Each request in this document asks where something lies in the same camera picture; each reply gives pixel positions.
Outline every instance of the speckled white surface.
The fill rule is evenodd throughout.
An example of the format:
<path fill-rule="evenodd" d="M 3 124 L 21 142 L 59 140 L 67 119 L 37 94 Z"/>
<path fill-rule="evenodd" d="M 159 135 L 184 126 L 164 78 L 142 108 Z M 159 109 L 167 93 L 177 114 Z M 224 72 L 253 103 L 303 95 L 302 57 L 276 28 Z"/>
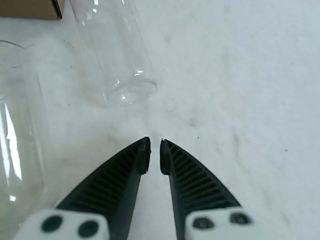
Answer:
<path fill-rule="evenodd" d="M 176 239 L 161 138 L 198 158 L 282 240 L 316 240 L 320 216 L 320 2 L 135 0 L 159 79 L 142 105 L 92 101 L 64 19 L 0 18 L 0 39 L 30 46 L 56 151 L 61 197 L 122 148 L 152 155 L 129 239 Z"/>

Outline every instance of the transparent plastic cylinder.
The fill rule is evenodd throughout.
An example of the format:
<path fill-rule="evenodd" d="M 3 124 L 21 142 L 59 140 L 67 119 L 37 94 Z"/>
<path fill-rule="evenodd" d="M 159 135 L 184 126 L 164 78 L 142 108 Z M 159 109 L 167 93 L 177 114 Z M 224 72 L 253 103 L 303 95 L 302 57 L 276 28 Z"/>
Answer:
<path fill-rule="evenodd" d="M 54 207 L 58 199 L 46 167 L 53 152 L 39 80 L 31 66 L 21 65 L 23 51 L 0 42 L 1 240 L 12 239 L 29 214 Z"/>
<path fill-rule="evenodd" d="M 154 70 L 128 0 L 70 0 L 87 76 L 103 101 L 131 104 L 157 89 Z"/>

